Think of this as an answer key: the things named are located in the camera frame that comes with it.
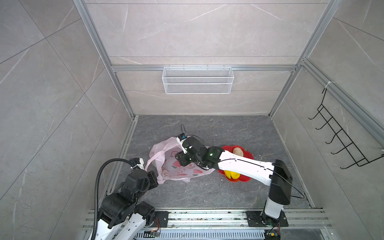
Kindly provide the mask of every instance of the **pink plastic bag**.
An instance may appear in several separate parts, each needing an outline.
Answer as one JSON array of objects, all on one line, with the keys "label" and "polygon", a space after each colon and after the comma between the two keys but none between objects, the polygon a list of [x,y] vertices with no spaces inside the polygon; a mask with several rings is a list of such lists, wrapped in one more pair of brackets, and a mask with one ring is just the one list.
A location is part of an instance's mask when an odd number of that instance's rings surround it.
[{"label": "pink plastic bag", "polygon": [[184,182],[190,182],[191,177],[210,174],[215,170],[202,170],[194,163],[185,167],[180,166],[175,155],[181,150],[175,137],[170,137],[165,141],[155,144],[149,153],[150,159],[147,162],[145,170],[147,170],[150,163],[153,162],[157,169],[157,182],[159,184],[164,183],[165,180],[183,180]]}]

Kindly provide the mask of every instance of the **marble tile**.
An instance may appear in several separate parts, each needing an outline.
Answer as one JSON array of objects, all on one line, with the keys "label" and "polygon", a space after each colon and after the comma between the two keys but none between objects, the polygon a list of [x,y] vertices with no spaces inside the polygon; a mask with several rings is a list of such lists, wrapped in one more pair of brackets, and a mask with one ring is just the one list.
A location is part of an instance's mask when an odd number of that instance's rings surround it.
[{"label": "marble tile", "polygon": [[166,94],[163,90],[126,91],[126,94],[135,114],[267,115],[279,92],[232,91],[230,94]]},{"label": "marble tile", "polygon": [[[380,239],[382,233],[375,231],[375,229],[384,229],[381,222],[384,215],[382,202],[384,190],[381,188],[384,177],[377,175],[376,172],[384,169],[382,166],[384,158],[362,167],[352,166],[345,170],[340,169],[340,167],[352,164],[352,158],[346,150],[332,155],[331,152],[342,149],[341,142],[336,138],[331,144],[326,144],[325,142],[329,142],[333,137],[330,127],[326,126],[321,130],[316,130],[315,127],[321,127],[325,121],[321,116],[313,120],[308,119],[309,117],[312,118],[317,112],[316,108],[323,98],[322,90],[323,86],[307,71],[303,71],[295,80],[286,99],[313,139],[373,239]],[[369,160],[375,159],[382,154],[380,144],[331,94],[327,93],[325,95],[323,104]],[[362,159],[361,154],[358,153],[355,147],[351,146],[348,149],[357,160]]]},{"label": "marble tile", "polygon": [[[51,239],[82,239],[84,232],[82,231],[85,218],[90,209],[94,209],[94,182],[96,173],[100,166],[108,159],[115,158],[119,151],[120,144],[113,136],[111,130],[107,128],[100,140],[95,152],[74,191],[66,204],[63,214],[53,231]],[[108,164],[101,175],[99,194],[103,192],[106,178],[111,171],[112,164]]]},{"label": "marble tile", "polygon": [[[126,158],[142,157],[147,161],[150,148],[180,134],[181,124],[188,134],[199,136],[207,146],[240,145],[255,160],[286,162],[294,186],[301,188],[268,116],[139,116]],[[118,182],[124,181],[129,172],[129,167],[123,166]],[[190,183],[165,181],[147,192],[143,200],[154,207],[263,208],[268,193],[269,188],[254,179],[232,183],[214,171],[192,178]],[[309,208],[309,205],[306,199],[292,198],[287,208]]]},{"label": "marble tile", "polygon": [[326,4],[87,6],[110,56],[218,57],[298,56]]},{"label": "marble tile", "polygon": [[[289,71],[235,71],[232,91],[277,90],[287,81]],[[161,71],[118,72],[126,91],[164,91]]]},{"label": "marble tile", "polygon": [[299,56],[273,57],[109,57],[112,64],[296,64]]},{"label": "marble tile", "polygon": [[82,95],[46,40],[0,64],[0,197]]},{"label": "marble tile", "polygon": [[383,12],[382,0],[344,0],[334,17],[384,39]]},{"label": "marble tile", "polygon": [[[85,0],[86,3],[215,4],[239,3],[239,0]],[[327,0],[242,0],[241,3],[328,3]]]},{"label": "marble tile", "polygon": [[115,135],[119,143],[122,143],[130,122],[131,119],[127,110],[125,109],[122,101],[120,101],[111,118],[111,121],[108,124],[108,127],[111,129],[113,135]]},{"label": "marble tile", "polygon": [[20,0],[20,2],[46,37],[80,19],[72,0]]},{"label": "marble tile", "polygon": [[0,2],[0,63],[44,38],[19,1]]},{"label": "marble tile", "polygon": [[355,240],[372,239],[323,156],[286,100],[281,103],[273,121],[315,207],[324,208],[337,236]]},{"label": "marble tile", "polygon": [[0,200],[1,239],[50,238],[106,128],[84,95]]},{"label": "marble tile", "polygon": [[290,71],[235,71],[231,91],[280,91],[290,73]]},{"label": "marble tile", "polygon": [[87,91],[104,64],[83,21],[78,20],[47,39],[82,90]]},{"label": "marble tile", "polygon": [[120,96],[107,70],[101,72],[85,94],[108,124],[120,102]]},{"label": "marble tile", "polygon": [[310,59],[384,125],[383,55],[384,41],[333,19]]},{"label": "marble tile", "polygon": [[126,91],[164,91],[162,71],[127,71],[117,75]]}]

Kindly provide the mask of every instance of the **black mounting plate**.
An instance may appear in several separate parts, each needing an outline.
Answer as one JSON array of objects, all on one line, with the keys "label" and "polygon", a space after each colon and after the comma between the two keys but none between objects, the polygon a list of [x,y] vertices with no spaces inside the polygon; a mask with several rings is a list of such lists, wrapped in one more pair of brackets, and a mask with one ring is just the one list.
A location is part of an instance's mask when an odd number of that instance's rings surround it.
[{"label": "black mounting plate", "polygon": [[155,219],[157,218],[159,220],[160,227],[167,227],[168,226],[168,214],[169,212],[163,211],[163,212],[155,212]]},{"label": "black mounting plate", "polygon": [[[266,225],[262,223],[262,212],[263,211],[246,211],[248,226],[249,227],[265,227]],[[282,216],[279,220],[280,227],[288,227],[288,222],[285,217],[285,213],[282,212]]]}]

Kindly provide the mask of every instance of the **red plate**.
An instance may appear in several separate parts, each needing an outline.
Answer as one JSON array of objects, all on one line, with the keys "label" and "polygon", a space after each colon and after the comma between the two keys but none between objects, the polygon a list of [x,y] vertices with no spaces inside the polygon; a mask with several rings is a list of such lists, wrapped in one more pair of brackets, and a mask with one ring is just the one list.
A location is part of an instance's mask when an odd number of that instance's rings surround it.
[{"label": "red plate", "polygon": [[[249,158],[249,159],[254,159],[252,153],[247,152],[246,150],[244,150],[244,148],[243,148],[242,146],[238,146],[238,145],[234,145],[234,146],[224,146],[224,147],[222,147],[222,149],[227,150],[227,151],[230,151],[230,152],[233,152],[233,149],[234,149],[235,147],[238,147],[238,148],[240,148],[240,149],[243,151],[244,157]],[[219,170],[217,170],[217,171],[218,171],[219,173],[223,174],[223,175],[225,176],[225,178],[228,179],[228,181],[230,181],[230,182],[238,182],[238,181],[249,182],[249,180],[251,180],[250,177],[244,176],[244,175],[242,175],[242,174],[240,174],[240,177],[239,177],[238,179],[232,179],[232,178],[229,179],[229,178],[227,178],[227,176],[225,175],[225,172],[224,172],[223,170],[220,170],[220,169],[219,169]]]}]

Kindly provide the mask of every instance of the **potato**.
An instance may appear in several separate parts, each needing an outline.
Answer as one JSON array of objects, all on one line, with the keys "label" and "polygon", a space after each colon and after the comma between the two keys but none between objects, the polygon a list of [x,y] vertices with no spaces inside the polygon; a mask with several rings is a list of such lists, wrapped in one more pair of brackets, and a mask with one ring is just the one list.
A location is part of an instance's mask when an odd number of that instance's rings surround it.
[{"label": "potato", "polygon": [[241,150],[241,148],[239,147],[235,147],[233,149],[233,154],[236,154],[237,156],[240,156],[240,157],[244,157],[243,150]]}]

